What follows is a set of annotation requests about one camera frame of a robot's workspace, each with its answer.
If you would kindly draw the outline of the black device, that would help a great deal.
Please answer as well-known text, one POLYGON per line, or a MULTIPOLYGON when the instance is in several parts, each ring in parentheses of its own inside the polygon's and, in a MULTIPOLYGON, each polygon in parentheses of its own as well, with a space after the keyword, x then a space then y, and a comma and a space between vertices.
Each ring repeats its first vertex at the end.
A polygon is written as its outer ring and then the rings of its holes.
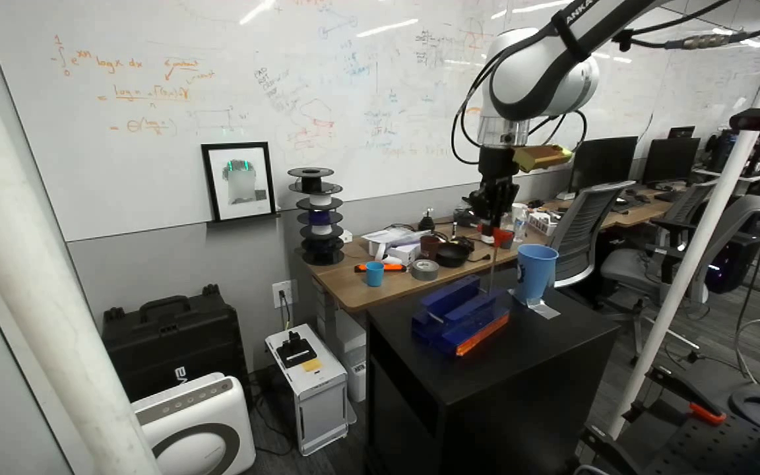
POLYGON ((276 355, 284 369, 307 363, 317 357, 313 346, 298 331, 287 331, 286 336, 286 340, 276 349, 276 355))

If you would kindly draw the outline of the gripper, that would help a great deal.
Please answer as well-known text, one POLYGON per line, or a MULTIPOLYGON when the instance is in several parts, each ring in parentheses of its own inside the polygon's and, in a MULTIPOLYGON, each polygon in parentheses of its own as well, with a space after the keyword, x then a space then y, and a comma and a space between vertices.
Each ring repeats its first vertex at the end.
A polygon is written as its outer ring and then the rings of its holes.
POLYGON ((484 226, 500 228, 504 214, 510 212, 519 187, 494 186, 498 181, 511 179, 519 173, 513 148, 479 148, 480 188, 468 195, 468 206, 484 226))

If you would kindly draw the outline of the white box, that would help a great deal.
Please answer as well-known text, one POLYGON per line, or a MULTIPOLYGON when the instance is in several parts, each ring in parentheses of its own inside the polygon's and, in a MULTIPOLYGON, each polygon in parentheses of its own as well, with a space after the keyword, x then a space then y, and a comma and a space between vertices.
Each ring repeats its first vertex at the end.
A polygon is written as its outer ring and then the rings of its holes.
POLYGON ((390 259, 398 259, 402 265, 407 267, 420 258, 420 244, 411 243, 388 247, 388 249, 385 250, 384 255, 390 259))

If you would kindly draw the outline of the large blue block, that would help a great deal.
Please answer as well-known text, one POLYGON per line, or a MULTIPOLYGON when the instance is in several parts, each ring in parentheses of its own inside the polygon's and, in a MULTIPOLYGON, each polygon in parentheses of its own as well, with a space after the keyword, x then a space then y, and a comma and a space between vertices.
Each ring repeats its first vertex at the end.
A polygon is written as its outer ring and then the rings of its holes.
POLYGON ((492 307, 460 324, 438 321, 428 312, 422 311, 411 319, 411 333, 414 339, 437 350, 440 354, 461 358, 453 355, 456 347, 506 311, 509 311, 506 307, 492 307))

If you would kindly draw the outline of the stack of filament spools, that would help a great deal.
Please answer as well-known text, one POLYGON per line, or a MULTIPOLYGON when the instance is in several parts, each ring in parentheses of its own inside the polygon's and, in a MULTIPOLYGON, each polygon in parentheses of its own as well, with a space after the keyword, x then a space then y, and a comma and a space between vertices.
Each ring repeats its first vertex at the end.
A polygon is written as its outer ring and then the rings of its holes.
POLYGON ((302 259, 315 267, 331 267, 344 258, 344 229, 340 226, 344 217, 338 212, 343 201, 336 196, 343 187, 328 181, 332 174, 334 170, 319 166, 302 166, 288 171, 288 175, 295 178, 288 189, 301 195, 296 208, 300 211, 298 222, 302 225, 302 259))

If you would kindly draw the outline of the white pole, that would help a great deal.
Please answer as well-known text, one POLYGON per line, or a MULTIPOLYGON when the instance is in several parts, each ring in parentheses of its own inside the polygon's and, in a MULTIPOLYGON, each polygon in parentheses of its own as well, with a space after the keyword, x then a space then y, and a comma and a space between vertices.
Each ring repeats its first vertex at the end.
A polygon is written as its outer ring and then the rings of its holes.
POLYGON ((161 475, 0 116, 0 292, 101 475, 161 475))

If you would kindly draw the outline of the wooden desk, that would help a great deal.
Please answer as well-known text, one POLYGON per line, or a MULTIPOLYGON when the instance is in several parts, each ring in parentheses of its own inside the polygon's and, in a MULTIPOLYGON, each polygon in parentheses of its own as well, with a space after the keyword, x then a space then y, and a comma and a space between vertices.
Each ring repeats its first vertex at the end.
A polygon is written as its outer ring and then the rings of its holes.
MULTIPOLYGON (((637 193, 647 196, 649 202, 639 203, 639 206, 627 210, 627 214, 609 213, 603 220, 601 232, 608 228, 630 228, 649 222, 652 218, 663 216, 672 207, 672 203, 658 201, 654 198, 661 192, 639 189, 637 193)), ((331 267, 307 266, 311 271, 311 283, 313 283, 314 290, 332 297, 341 309, 359 312, 384 303, 384 301, 397 300, 397 298, 416 294, 416 292, 434 288, 434 286, 442 283, 452 282, 467 274, 482 274, 491 270, 491 267, 511 266, 515 264, 516 249, 519 245, 514 243, 511 249, 494 249, 477 241, 474 246, 471 256, 473 261, 467 261, 457 268, 440 267, 437 279, 430 280, 430 282, 417 280, 409 272, 388 273, 384 271, 380 286, 376 286, 376 288, 368 286, 364 282, 365 274, 354 271, 356 265, 367 262, 369 257, 367 240, 362 237, 356 237, 352 243, 344 244, 346 256, 338 264, 331 265, 331 267)))

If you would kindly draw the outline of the white air purifier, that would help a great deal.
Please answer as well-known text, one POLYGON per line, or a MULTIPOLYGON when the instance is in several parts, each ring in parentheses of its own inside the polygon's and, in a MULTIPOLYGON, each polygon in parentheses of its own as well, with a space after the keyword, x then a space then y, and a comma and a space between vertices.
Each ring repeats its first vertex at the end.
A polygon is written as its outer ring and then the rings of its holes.
POLYGON ((245 391, 216 372, 132 403, 161 475, 241 475, 257 451, 245 391))

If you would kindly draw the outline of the orange block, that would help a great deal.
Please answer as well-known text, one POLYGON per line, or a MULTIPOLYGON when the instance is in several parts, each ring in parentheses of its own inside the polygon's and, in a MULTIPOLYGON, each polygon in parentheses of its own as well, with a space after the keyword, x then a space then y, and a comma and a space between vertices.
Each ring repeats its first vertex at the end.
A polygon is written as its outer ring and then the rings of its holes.
POLYGON ((503 328, 509 322, 509 318, 509 311, 504 312, 502 315, 495 318, 494 321, 489 322, 488 325, 485 325, 485 327, 482 327, 472 336, 468 337, 464 342, 460 343, 456 347, 455 353, 453 355, 455 355, 455 357, 464 357, 464 355, 467 355, 470 350, 475 348, 484 340, 488 339, 498 330, 501 330, 501 328, 503 328))

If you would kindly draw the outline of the light blue cup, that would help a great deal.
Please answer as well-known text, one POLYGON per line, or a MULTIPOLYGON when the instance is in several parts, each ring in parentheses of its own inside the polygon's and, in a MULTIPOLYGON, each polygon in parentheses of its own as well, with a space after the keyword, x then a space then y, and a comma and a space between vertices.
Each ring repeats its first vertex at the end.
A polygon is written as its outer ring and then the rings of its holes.
POLYGON ((552 247, 533 243, 520 245, 517 252, 515 298, 523 304, 535 304, 555 282, 559 253, 552 247))

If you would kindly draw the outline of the black framed picture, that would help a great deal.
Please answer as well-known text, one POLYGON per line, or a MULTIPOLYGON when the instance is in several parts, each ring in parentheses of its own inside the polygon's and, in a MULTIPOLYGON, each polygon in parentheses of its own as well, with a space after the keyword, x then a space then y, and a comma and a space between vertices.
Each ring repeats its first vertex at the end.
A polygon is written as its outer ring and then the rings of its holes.
POLYGON ((213 223, 278 214, 267 142, 200 145, 213 223))

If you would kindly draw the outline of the white computer tower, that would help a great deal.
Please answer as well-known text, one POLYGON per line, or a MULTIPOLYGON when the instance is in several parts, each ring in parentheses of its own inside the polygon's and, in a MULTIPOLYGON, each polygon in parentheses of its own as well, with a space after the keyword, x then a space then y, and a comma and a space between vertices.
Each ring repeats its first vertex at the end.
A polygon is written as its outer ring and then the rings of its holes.
POLYGON ((296 445, 304 457, 311 456, 349 433, 351 406, 347 389, 346 370, 328 346, 309 325, 299 325, 265 338, 281 375, 292 392, 292 409, 296 445), (284 369, 276 349, 287 338, 287 331, 298 333, 310 342, 322 367, 305 372, 301 365, 284 369))

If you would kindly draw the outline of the white drawer unit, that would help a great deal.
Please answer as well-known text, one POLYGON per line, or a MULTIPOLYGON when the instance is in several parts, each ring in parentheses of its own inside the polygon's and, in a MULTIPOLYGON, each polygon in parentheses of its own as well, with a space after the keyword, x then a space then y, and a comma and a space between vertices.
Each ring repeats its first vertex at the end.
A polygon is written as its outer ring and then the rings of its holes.
POLYGON ((367 331, 313 279, 319 336, 346 370, 351 402, 367 397, 367 331))

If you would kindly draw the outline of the black hard case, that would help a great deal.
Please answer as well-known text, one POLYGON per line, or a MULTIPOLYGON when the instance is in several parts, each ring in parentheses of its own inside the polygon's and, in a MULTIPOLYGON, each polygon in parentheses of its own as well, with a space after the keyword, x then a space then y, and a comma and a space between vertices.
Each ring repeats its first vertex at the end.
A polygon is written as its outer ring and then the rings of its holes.
POLYGON ((251 397, 238 314, 216 284, 132 312, 106 310, 102 342, 130 402, 214 372, 236 377, 251 397))

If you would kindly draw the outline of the row of office chairs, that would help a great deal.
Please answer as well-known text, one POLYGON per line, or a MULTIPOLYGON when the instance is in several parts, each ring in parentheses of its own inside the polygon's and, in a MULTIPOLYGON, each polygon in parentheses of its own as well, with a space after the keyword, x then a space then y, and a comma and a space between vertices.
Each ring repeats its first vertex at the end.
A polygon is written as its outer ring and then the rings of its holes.
MULTIPOLYGON (((598 303, 615 309, 608 316, 621 323, 633 324, 634 353, 630 365, 635 365, 643 352, 642 324, 654 324, 655 319, 645 315, 646 306, 660 309, 664 298, 672 289, 672 283, 679 271, 685 252, 693 243, 696 231, 694 217, 699 207, 714 192, 715 181, 705 181, 676 191, 676 200, 660 217, 654 217, 650 223, 658 230, 654 241, 645 244, 643 249, 624 247, 611 252, 601 263, 601 276, 614 284, 615 290, 627 289, 637 296, 633 307, 626 307, 610 298, 600 298, 598 303)), ((700 255, 699 267, 690 278, 680 308, 690 312, 708 309, 709 287, 706 284, 708 273, 715 270, 714 262, 721 251, 730 244, 751 247, 760 243, 760 237, 745 232, 747 224, 754 224, 760 216, 760 196, 735 196, 724 208, 720 222, 712 237, 700 255)))

